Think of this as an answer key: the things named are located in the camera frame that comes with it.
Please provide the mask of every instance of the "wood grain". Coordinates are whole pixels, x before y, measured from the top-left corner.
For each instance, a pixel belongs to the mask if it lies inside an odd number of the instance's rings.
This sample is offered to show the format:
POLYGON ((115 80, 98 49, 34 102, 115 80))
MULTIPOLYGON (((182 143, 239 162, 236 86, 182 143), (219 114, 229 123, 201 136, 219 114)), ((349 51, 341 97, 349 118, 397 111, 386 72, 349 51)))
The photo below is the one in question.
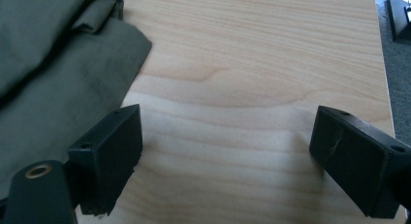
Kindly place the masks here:
POLYGON ((123 105, 144 150, 109 217, 80 223, 403 223, 365 218, 312 161, 319 105, 393 133, 374 0, 125 0, 153 49, 123 105))

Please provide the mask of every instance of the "folded cloth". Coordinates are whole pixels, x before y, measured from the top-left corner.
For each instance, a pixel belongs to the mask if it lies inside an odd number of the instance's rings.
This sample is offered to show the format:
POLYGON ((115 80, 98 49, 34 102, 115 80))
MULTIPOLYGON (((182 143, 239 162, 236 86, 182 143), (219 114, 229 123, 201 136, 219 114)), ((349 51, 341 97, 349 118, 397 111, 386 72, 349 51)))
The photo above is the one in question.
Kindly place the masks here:
POLYGON ((151 43, 122 0, 0 0, 0 197, 124 99, 151 43))

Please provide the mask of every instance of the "wooden table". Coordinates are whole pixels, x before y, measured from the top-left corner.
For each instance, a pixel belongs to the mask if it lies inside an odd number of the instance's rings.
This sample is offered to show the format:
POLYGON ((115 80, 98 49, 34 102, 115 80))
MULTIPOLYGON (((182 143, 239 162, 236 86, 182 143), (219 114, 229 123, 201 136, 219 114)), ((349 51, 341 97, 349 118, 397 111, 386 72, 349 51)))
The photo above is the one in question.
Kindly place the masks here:
POLYGON ((311 159, 319 105, 393 134, 374 0, 125 0, 153 49, 124 106, 144 150, 109 217, 79 223, 403 223, 365 218, 311 159))

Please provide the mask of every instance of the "metal grommet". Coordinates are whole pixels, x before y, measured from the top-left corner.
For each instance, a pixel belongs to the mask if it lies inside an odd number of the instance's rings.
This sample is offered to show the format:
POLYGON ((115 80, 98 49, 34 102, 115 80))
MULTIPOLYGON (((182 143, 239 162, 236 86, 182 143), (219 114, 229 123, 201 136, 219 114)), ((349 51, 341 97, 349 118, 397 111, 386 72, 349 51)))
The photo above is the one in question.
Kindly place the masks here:
POLYGON ((42 164, 31 168, 29 171, 25 173, 26 178, 37 178, 40 176, 44 176, 45 174, 51 171, 51 166, 49 164, 42 164))

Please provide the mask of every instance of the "gray carpet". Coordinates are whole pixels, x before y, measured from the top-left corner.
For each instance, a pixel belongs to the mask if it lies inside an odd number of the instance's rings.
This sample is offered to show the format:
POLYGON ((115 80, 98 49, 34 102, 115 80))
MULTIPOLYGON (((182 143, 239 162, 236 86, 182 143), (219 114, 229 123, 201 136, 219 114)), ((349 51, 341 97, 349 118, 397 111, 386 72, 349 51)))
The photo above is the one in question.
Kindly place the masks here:
POLYGON ((375 0, 390 92, 395 136, 411 145, 411 46, 393 42, 387 0, 375 0))

